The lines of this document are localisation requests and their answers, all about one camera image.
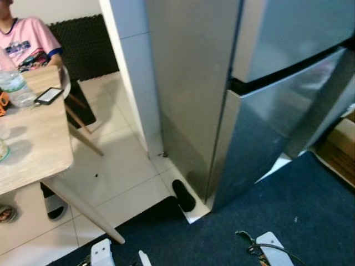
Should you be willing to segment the silver fridge door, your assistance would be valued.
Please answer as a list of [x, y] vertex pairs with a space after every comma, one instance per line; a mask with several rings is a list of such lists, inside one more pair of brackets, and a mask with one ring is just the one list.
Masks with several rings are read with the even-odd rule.
[[346, 50], [333, 47], [264, 78], [231, 84], [206, 198], [211, 208], [246, 192], [281, 155], [303, 151], [307, 115]]

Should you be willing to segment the silver fridge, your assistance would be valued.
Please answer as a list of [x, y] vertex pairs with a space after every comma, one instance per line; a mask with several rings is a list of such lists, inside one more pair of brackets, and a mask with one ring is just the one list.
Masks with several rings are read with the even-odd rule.
[[[147, 0], [163, 147], [206, 203], [242, 0]], [[335, 47], [354, 51], [352, 35]]]

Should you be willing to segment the dark blue carpet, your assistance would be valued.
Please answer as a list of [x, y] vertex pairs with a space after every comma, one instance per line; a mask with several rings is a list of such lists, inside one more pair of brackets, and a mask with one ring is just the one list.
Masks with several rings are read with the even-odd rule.
[[260, 266], [239, 231], [274, 233], [308, 266], [355, 266], [355, 192], [307, 152], [195, 223], [168, 197], [118, 230], [117, 266], [137, 263], [140, 250], [153, 266]]

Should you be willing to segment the silver freezer door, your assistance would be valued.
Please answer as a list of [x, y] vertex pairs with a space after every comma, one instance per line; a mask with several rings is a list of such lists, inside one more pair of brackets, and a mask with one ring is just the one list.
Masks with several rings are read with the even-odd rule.
[[242, 0], [231, 76], [263, 78], [347, 40], [355, 0]]

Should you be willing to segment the black slipper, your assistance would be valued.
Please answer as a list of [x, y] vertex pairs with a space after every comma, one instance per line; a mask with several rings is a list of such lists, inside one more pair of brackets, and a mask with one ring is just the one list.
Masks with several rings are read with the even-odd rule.
[[171, 182], [171, 187], [175, 193], [175, 198], [177, 198], [177, 203], [181, 210], [183, 212], [193, 211], [197, 205], [197, 202], [185, 184], [182, 181], [175, 179]]

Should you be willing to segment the white chair with wooden legs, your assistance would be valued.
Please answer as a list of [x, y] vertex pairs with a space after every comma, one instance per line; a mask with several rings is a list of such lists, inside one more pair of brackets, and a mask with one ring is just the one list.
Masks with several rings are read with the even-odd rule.
[[[74, 103], [78, 104], [80, 107], [86, 109], [87, 105], [83, 104], [81, 100], [79, 100], [77, 97], [71, 95], [71, 80], [69, 78], [69, 73], [68, 69], [66, 66], [62, 66], [60, 69], [60, 78], [61, 78], [61, 85], [63, 89], [63, 98], [64, 100], [69, 99], [73, 101]], [[92, 131], [88, 129], [86, 124], [82, 122], [82, 120], [78, 117], [76, 113], [74, 113], [73, 109], [68, 106], [68, 104], [64, 104], [64, 109], [66, 114], [68, 114], [69, 117], [71, 117], [71, 121], [76, 122], [82, 129], [84, 129], [84, 132], [87, 134], [92, 134]], [[86, 135], [82, 134], [81, 132], [76, 129], [76, 127], [71, 124], [71, 122], [68, 123], [68, 129], [69, 129], [69, 134], [71, 137], [74, 137], [75, 139], [78, 139], [79, 142], [82, 144], [86, 145], [86, 147], [89, 147], [92, 151], [96, 152], [97, 155], [99, 156], [104, 156], [104, 152], [102, 152], [99, 147], [94, 144], [90, 139], [86, 137]]]

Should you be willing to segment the black tablet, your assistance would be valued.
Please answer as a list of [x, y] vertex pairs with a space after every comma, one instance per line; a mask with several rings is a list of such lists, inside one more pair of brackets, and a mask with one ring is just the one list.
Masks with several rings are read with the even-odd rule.
[[63, 95], [63, 89], [58, 87], [49, 87], [40, 94], [38, 97], [35, 98], [34, 104], [35, 105], [50, 105], [52, 104], [56, 98]]

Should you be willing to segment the black white sandal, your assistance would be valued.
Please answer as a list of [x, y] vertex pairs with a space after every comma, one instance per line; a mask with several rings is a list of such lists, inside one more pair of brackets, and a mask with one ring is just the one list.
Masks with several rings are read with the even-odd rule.
[[68, 204], [44, 183], [40, 183], [40, 189], [43, 193], [48, 218], [51, 221], [61, 219], [68, 210]]

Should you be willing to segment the light wooden table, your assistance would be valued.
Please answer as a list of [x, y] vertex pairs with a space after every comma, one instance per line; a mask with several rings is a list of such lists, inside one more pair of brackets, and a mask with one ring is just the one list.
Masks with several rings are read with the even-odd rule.
[[65, 115], [64, 101], [56, 99], [46, 106], [11, 109], [3, 117], [10, 137], [6, 140], [8, 156], [0, 160], [0, 195], [42, 182], [112, 240], [123, 244], [125, 240], [114, 226], [59, 177], [74, 162], [74, 137], [69, 134]]

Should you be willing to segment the person in pink shirt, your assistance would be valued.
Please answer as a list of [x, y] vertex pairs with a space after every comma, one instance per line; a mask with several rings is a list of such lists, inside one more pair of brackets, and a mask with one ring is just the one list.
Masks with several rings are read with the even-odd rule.
[[0, 48], [20, 73], [56, 66], [64, 69], [63, 47], [39, 18], [16, 18], [10, 6], [14, 0], [0, 0]]

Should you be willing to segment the tall clear water bottle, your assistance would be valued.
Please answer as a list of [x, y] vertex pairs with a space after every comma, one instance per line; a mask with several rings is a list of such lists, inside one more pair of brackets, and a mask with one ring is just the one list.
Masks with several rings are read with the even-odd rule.
[[27, 108], [35, 104], [36, 95], [28, 87], [15, 61], [0, 47], [0, 89], [8, 94], [11, 104]]

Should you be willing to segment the black and orange device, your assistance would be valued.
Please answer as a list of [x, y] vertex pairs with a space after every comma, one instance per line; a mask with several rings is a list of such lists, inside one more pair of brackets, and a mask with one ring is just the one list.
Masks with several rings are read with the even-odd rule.
[[7, 92], [0, 90], [0, 117], [7, 114], [8, 105], [10, 104], [10, 99]]

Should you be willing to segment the grey sandal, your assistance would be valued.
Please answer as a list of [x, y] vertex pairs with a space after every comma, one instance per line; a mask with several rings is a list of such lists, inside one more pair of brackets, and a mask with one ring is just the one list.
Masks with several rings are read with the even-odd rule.
[[0, 204], [0, 223], [11, 223], [16, 219], [17, 210], [15, 207]]

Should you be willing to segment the black ribbed wall panel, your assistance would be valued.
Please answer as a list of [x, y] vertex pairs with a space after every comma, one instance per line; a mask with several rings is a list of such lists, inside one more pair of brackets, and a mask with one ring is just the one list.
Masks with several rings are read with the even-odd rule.
[[103, 15], [52, 23], [49, 28], [63, 48], [63, 63], [71, 80], [89, 80], [119, 71]]

